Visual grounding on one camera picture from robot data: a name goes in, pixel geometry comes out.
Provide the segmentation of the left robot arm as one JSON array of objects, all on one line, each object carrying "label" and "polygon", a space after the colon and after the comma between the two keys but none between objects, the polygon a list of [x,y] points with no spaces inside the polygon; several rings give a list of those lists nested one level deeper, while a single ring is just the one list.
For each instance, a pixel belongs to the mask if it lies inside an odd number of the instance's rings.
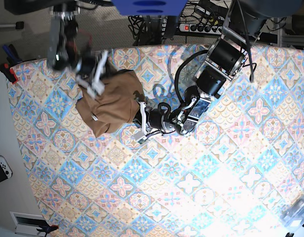
[{"label": "left robot arm", "polygon": [[[178,68],[174,78],[174,89],[180,106],[172,110],[162,102],[152,109],[140,102],[140,111],[134,122],[140,131],[133,139],[139,144],[158,135],[176,132],[187,136],[196,127],[212,100],[220,98],[219,91],[226,81],[232,81],[241,68],[248,66],[255,70],[249,38],[259,38],[266,20],[259,0],[232,1],[221,29],[220,37],[208,50],[199,51],[190,56]],[[194,85],[188,87],[184,95],[180,94],[179,76],[181,70],[194,58],[205,55],[204,62],[196,71]]]}]

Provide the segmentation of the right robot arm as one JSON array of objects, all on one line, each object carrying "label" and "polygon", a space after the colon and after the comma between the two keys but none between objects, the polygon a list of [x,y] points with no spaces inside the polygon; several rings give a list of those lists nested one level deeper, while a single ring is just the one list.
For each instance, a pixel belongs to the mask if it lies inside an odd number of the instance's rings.
[{"label": "right robot arm", "polygon": [[78,14],[79,7],[75,0],[53,6],[47,65],[55,71],[69,70],[74,73],[77,84],[94,99],[105,90],[102,78],[108,70],[109,52],[91,52],[90,42],[83,51],[78,51]]}]

